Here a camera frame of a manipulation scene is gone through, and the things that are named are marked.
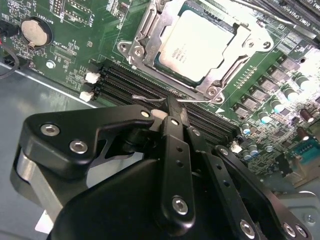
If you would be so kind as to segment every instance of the capacitor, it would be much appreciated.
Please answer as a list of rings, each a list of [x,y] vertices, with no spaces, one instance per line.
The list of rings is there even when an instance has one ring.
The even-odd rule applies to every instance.
[[[241,128],[242,128],[242,132],[243,132],[244,135],[248,135],[248,134],[251,133],[251,130],[250,130],[250,127],[249,127],[248,123],[242,124]]]
[[[315,118],[307,109],[301,109],[299,114],[308,123],[312,123],[315,120]]]
[[[299,136],[299,138],[303,141],[307,141],[309,139],[309,134],[302,126],[296,129],[296,133]]]
[[[314,84],[312,81],[310,81],[305,76],[299,76],[295,79],[295,83],[301,88],[302,90],[310,90],[314,87]]]
[[[289,101],[295,101],[299,96],[299,94],[295,92],[295,90],[293,90],[292,88],[286,88],[283,91],[283,94]]]
[[[242,156],[243,156],[243,159],[246,161],[249,161],[252,158],[248,150],[244,150],[242,152]]]
[[[281,113],[285,109],[285,106],[277,99],[271,101],[270,106],[276,114]]]
[[[267,153],[272,153],[274,151],[274,147],[269,145],[269,146],[266,146],[265,150]]]
[[[263,124],[268,124],[272,120],[272,118],[268,115],[266,111],[259,112],[258,117]]]
[[[315,109],[311,112],[312,117],[316,118],[320,115],[320,111],[318,109]]]
[[[259,152],[258,152],[258,148],[257,148],[257,145],[253,144],[253,145],[250,145],[248,147],[248,150],[249,150],[249,153],[251,156],[255,156],[257,155]]]

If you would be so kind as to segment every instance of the black metal arm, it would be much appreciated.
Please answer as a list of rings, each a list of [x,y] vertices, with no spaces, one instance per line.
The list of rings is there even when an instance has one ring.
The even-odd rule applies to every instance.
[[[160,110],[129,105],[25,120],[11,182],[48,211],[48,239],[313,239],[228,148],[209,148],[179,102],[169,96]],[[101,153],[133,152],[143,159],[87,188]]]

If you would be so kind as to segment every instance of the surface-mount component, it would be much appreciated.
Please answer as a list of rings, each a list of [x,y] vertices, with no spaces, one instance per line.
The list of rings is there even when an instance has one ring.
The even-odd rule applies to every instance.
[[[254,88],[251,91],[251,96],[259,101],[262,101],[268,96],[268,94],[266,94],[265,92],[263,92],[260,89]]]
[[[243,150],[242,157],[246,161],[249,161],[252,158],[252,156],[250,155],[250,152],[248,150]]]
[[[290,77],[283,71],[281,71],[277,67],[272,67],[271,70],[268,71],[270,74],[270,77],[272,77],[274,80],[278,82],[286,82],[287,80],[290,79]]]
[[[257,107],[258,102],[256,102],[255,100],[251,99],[248,96],[245,96],[243,98],[242,104],[244,106],[246,106],[248,109],[254,110]]]
[[[266,111],[261,111],[258,113],[258,117],[263,124],[268,124],[271,122],[272,118]]]
[[[305,108],[301,109],[299,114],[308,123],[312,123],[315,120],[312,114]]]
[[[245,118],[249,113],[247,109],[239,105],[234,108],[234,112],[242,118]]]
[[[291,102],[297,100],[297,98],[299,97],[299,94],[290,87],[284,89],[283,94],[286,97],[286,99],[288,99]]]
[[[251,133],[251,130],[250,130],[250,127],[249,127],[248,123],[242,124],[241,128],[242,128],[242,132],[243,132],[244,135],[248,135],[248,134]]]
[[[263,76],[259,81],[258,84],[265,89],[268,92],[276,91],[279,89],[278,85],[276,85],[274,82],[272,82],[267,77]]]
[[[248,147],[248,151],[250,153],[251,156],[255,156],[259,153],[257,145],[252,144]]]
[[[314,83],[310,81],[306,76],[299,76],[295,79],[295,83],[302,90],[310,90],[315,87]]]
[[[297,133],[298,137],[303,141],[307,141],[309,139],[308,132],[302,126],[300,126],[296,129],[296,133]]]
[[[54,38],[48,23],[36,16],[22,20],[21,34],[28,46],[33,49],[39,49],[51,44]]]
[[[287,108],[285,108],[285,109],[283,109],[283,111],[280,112],[280,113],[281,113],[281,115],[283,115],[283,116],[287,116],[287,115],[290,113],[290,110],[287,109]]]
[[[276,137],[283,137],[286,133],[283,130],[277,131],[274,135]]]
[[[222,104],[235,74],[254,53],[274,45],[257,19],[225,13],[222,8],[237,12],[230,2],[202,2],[206,11],[186,0],[157,2],[148,5],[134,38],[118,42],[118,51],[130,65],[191,98]]]
[[[295,62],[292,58],[284,56],[278,60],[278,63],[281,67],[287,69],[288,71],[297,71],[300,68],[300,65]]]
[[[276,114],[282,113],[282,111],[285,110],[285,106],[278,99],[272,100],[270,102],[270,106],[273,108]]]

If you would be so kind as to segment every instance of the green circuit board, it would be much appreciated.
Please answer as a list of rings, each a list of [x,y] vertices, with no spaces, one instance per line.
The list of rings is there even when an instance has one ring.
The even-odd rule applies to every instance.
[[[47,22],[53,32],[53,42],[39,50],[27,47],[20,35],[4,38],[3,41],[18,56],[30,60],[29,68],[33,71],[76,92],[81,91],[92,59],[97,62],[112,60],[145,77],[146,81],[176,92],[170,85],[132,69],[117,49],[119,41],[134,38],[148,4],[149,0],[0,0],[2,20],[20,26],[23,19],[36,16]],[[266,173],[275,157],[299,144],[296,127],[290,124],[292,118],[299,115],[299,110],[305,108],[313,111],[320,108],[320,104],[316,102],[320,97],[320,53],[276,21],[270,20],[265,27],[274,41],[274,48],[265,53],[257,52],[251,57],[223,90],[226,98],[223,104],[199,103],[204,111],[237,126],[248,123],[254,129],[246,137],[258,146],[259,155],[249,164],[250,169],[257,174]],[[288,56],[298,63],[299,70],[287,71],[290,80],[279,82],[279,90],[272,92],[269,99],[260,102],[260,106],[248,116],[239,117],[235,113],[235,105],[257,85],[263,75],[268,75],[271,67],[279,67],[277,60],[282,56]],[[54,69],[46,66],[48,60],[55,62]],[[317,87],[308,92],[301,91],[292,79],[302,74],[312,79]],[[285,99],[282,95],[285,86],[290,86],[299,93],[299,101],[289,102]],[[270,99],[274,97],[281,99],[289,110],[287,115],[274,113],[270,106]],[[97,101],[108,104],[102,98]],[[261,123],[257,115],[260,111],[266,111],[272,117],[269,124]],[[300,122],[300,126],[307,129],[309,125],[310,123]],[[267,146],[272,146],[273,151],[267,152]]]

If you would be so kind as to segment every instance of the black plastic part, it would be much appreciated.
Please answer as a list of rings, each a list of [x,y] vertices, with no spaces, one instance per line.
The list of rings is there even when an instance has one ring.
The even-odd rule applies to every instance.
[[[194,127],[187,129],[191,152],[193,153],[192,159],[197,159],[198,167],[205,180],[209,183],[209,192],[213,197],[218,196],[222,203],[221,206],[227,217],[233,237],[239,240],[248,239],[240,227],[240,222],[245,220],[254,231],[252,239],[260,240],[259,232],[242,202],[224,162],[220,157],[210,153],[205,139],[201,135],[196,135],[193,132],[194,130],[196,130]]]
[[[255,218],[259,223],[264,235],[270,240],[312,240],[313,237],[306,227],[304,231],[307,237],[303,237],[296,231],[296,236],[291,237],[284,229],[284,224],[288,224],[293,229],[296,225],[304,226],[287,209],[280,200],[261,183],[258,178],[246,168],[239,159],[229,152],[225,156],[221,149],[227,150],[223,146],[216,146],[215,153],[219,156],[237,184],[240,196],[246,200],[247,206],[250,206],[256,212]]]
[[[54,40],[54,34],[52,32],[52,29],[51,27],[49,26],[49,24],[44,21],[43,19],[41,19],[40,17],[37,17],[37,16],[30,16],[30,17],[27,17],[25,19],[22,20],[21,24],[24,22],[24,21],[31,21],[31,20],[34,20],[38,23],[38,25],[41,27],[41,29],[43,30],[43,32],[47,35],[47,41],[44,45],[41,45],[41,46],[34,46],[33,48],[35,50],[39,50],[49,44],[51,44]],[[30,42],[25,38],[24,34],[21,32],[21,36],[22,38],[24,39],[24,41],[29,44]]]
[[[19,33],[19,27],[17,25],[13,25],[10,22],[6,22],[4,20],[0,20],[0,38],[7,37],[11,38],[14,35]]]
[[[17,58],[19,59],[19,67],[18,69],[26,69],[29,67],[30,61],[27,59],[24,59],[20,56],[17,56]],[[7,55],[5,57],[2,58],[2,62],[10,67],[13,67],[15,65],[15,60],[11,55]]]
[[[150,117],[144,117],[142,111]],[[149,128],[153,122],[151,113],[139,105],[35,114],[24,121],[19,145],[27,158],[60,177],[77,179],[85,176],[95,159],[98,140],[126,129]],[[58,126],[60,133],[42,134],[44,124]],[[71,151],[74,140],[86,143],[88,150],[83,154]]]
[[[58,215],[51,240],[166,240],[157,227],[158,173],[162,163],[142,160],[73,198]],[[194,226],[176,240],[234,240],[217,198],[193,175]]]

